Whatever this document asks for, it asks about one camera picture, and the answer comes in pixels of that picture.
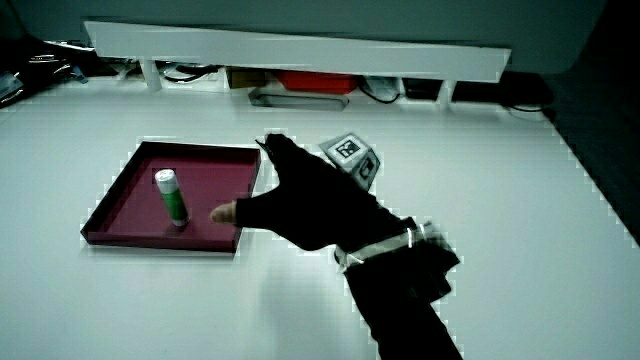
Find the person's right hand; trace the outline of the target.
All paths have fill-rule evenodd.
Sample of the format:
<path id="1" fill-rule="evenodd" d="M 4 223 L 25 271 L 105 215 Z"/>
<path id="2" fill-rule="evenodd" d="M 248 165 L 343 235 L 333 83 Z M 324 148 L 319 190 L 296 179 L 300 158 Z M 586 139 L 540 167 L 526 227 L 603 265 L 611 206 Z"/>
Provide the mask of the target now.
<path id="1" fill-rule="evenodd" d="M 349 175 L 287 136 L 270 133 L 260 147 L 278 184 L 216 207 L 210 213 L 214 223 L 269 230 L 305 251 L 334 245 L 346 271 L 381 262 L 406 264 L 420 254 L 433 259 L 441 250 L 431 228 L 392 214 Z"/>

